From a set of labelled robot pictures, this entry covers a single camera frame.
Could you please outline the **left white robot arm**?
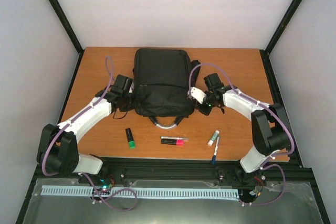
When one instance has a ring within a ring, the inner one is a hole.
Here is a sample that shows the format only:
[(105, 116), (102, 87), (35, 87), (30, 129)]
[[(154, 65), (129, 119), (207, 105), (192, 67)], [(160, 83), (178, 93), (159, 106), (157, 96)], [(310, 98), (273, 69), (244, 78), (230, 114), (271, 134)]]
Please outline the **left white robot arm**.
[(108, 180), (109, 170), (93, 155), (80, 154), (78, 143), (97, 123), (116, 110), (131, 110), (133, 79), (117, 75), (83, 109), (57, 124), (47, 124), (40, 137), (37, 162), (46, 176), (90, 174), (97, 183)]

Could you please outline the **black student bag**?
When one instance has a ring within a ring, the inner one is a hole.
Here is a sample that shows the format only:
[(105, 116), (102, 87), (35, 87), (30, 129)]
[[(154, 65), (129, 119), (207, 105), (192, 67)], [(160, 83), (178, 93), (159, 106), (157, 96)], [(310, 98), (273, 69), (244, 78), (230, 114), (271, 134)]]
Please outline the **black student bag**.
[(194, 112), (195, 102), (188, 98), (189, 86), (197, 80), (198, 60), (175, 49), (140, 48), (134, 57), (134, 109), (150, 117), (185, 117)]

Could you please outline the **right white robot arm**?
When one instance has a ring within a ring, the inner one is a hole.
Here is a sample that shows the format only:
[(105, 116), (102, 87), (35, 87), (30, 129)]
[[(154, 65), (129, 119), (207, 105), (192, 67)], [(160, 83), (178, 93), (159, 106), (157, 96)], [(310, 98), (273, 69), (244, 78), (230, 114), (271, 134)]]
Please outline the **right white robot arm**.
[(190, 88), (191, 98), (196, 100), (197, 109), (209, 115), (215, 107), (233, 109), (251, 122), (253, 146), (240, 159), (245, 173), (252, 173), (282, 150), (294, 150), (293, 137), (285, 109), (279, 103), (268, 104), (248, 96), (233, 85), (224, 85), (218, 74), (204, 78), (207, 91)]

